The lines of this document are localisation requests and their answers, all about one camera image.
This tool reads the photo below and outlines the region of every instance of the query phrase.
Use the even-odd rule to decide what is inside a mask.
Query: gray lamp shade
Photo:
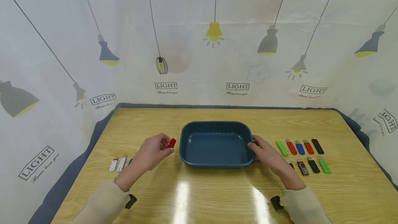
[[[167,62],[163,57],[156,58],[156,68],[161,75],[165,75],[169,71],[167,67]]]
[[[307,70],[304,64],[304,59],[306,58],[306,55],[302,55],[299,59],[299,61],[292,67],[292,70],[295,72],[299,72],[301,70]]]
[[[39,99],[33,94],[17,87],[13,87],[11,82],[0,81],[0,103],[6,112],[12,117],[31,109]]]
[[[380,25],[375,32],[372,33],[371,39],[367,40],[365,44],[358,49],[354,55],[356,57],[366,57],[377,52],[379,47],[379,39],[384,34],[386,25]]]
[[[101,46],[101,54],[99,55],[99,60],[108,66],[116,66],[120,58],[115,56],[112,51],[110,51],[110,49],[108,48],[108,43],[104,41],[104,38],[101,35],[98,36],[98,40],[98,43]]]
[[[73,87],[76,89],[76,102],[83,100],[86,90],[81,88],[78,83],[74,83]]]
[[[277,32],[278,32],[278,30],[275,29],[275,25],[271,25],[268,28],[267,35],[261,41],[261,43],[258,47],[257,53],[264,54],[264,55],[276,53],[276,51],[278,49],[278,38],[276,36]]]

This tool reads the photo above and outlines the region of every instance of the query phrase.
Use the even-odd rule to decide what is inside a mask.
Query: wood grain
[[[52,223],[69,223],[102,182],[117,176],[108,171],[112,159],[127,154],[129,160],[145,138],[160,132],[177,139],[175,153],[133,185],[138,201],[114,223],[291,223],[270,204],[283,195],[283,185],[268,168],[191,169],[181,161],[181,129],[205,120],[241,121],[276,149],[276,140],[317,138],[332,174],[312,173],[309,155],[287,159],[298,173],[295,162],[305,161],[310,175],[302,178],[333,224],[398,223],[398,193],[336,111],[145,108],[115,111]]]

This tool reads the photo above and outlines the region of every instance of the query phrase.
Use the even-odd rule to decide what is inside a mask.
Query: sleeve
[[[311,189],[285,190],[281,198],[284,208],[295,224],[332,224]]]
[[[86,205],[71,224],[109,224],[130,201],[129,193],[123,192],[113,179],[102,184],[88,198]]]

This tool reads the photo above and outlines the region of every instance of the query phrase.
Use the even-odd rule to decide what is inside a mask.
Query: white curtain
[[[29,222],[118,103],[335,108],[398,182],[398,0],[0,4],[2,223]]]

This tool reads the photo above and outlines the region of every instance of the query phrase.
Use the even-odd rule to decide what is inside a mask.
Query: white usb flash drive
[[[122,169],[124,168],[124,164],[126,163],[127,155],[124,155],[119,162],[119,166],[117,167],[117,171],[121,172]]]
[[[117,158],[114,158],[114,159],[112,160],[111,167],[109,168],[109,171],[110,171],[110,172],[115,171],[116,165],[117,165]]]

